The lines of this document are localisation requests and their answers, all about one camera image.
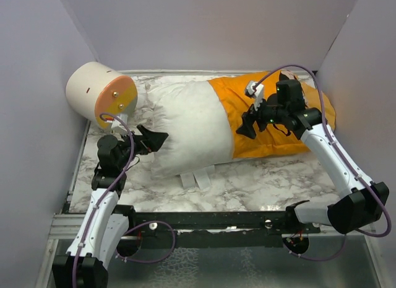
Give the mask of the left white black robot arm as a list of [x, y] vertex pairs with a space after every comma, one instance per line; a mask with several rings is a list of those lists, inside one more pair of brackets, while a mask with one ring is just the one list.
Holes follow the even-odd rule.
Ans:
[[120, 139], [109, 134], [97, 142], [98, 165], [94, 170], [87, 212], [65, 255], [54, 258], [52, 272], [56, 287], [106, 287], [108, 266], [123, 235], [137, 226], [133, 208], [118, 206], [126, 172], [137, 155], [158, 151], [167, 133], [139, 125], [139, 134]]

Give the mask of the orange Mickey Mouse pillowcase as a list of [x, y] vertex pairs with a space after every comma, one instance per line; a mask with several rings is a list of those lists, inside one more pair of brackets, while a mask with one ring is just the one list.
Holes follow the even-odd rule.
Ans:
[[[251, 81], [259, 81], [268, 73], [269, 71], [264, 71], [209, 80], [209, 84], [214, 89], [227, 114], [233, 134], [233, 159], [292, 155], [309, 151], [294, 134], [286, 136], [287, 129], [280, 124], [274, 124], [274, 119], [270, 121], [263, 132], [260, 132], [258, 126], [254, 124], [253, 127], [257, 134], [255, 139], [249, 139], [236, 133], [236, 130], [242, 124], [241, 117], [243, 113], [253, 104], [253, 99], [245, 96], [244, 90], [246, 86]], [[321, 109], [317, 90], [286, 69], [276, 71], [264, 81], [264, 97], [270, 105], [274, 105], [277, 102], [276, 83], [285, 79], [299, 80], [303, 89], [306, 107]], [[322, 97], [325, 106], [325, 117], [334, 130], [336, 112], [329, 98], [325, 94], [322, 94]]]

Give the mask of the white pillow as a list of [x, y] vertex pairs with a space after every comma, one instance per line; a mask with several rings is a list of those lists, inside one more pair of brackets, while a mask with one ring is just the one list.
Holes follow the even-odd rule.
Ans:
[[226, 111], [207, 81], [151, 87], [153, 128], [168, 138], [154, 156], [152, 176], [181, 177], [184, 188], [210, 187], [216, 164], [231, 162], [233, 135]]

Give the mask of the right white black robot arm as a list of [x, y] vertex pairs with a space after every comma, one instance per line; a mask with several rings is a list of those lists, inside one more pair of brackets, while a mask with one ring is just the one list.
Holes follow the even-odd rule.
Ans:
[[266, 101], [264, 86], [258, 82], [248, 83], [245, 94], [255, 101], [243, 113], [242, 124], [236, 132], [255, 139], [255, 125], [259, 131], [270, 124], [284, 126], [317, 157], [340, 197], [334, 204], [303, 201], [287, 207], [287, 211], [292, 212], [284, 218], [289, 232], [298, 233], [306, 224], [316, 223], [347, 234], [381, 218], [389, 196], [388, 187], [383, 182], [373, 182], [352, 161], [338, 144], [330, 125], [322, 119], [321, 111], [306, 106], [299, 81], [277, 82], [274, 105]]

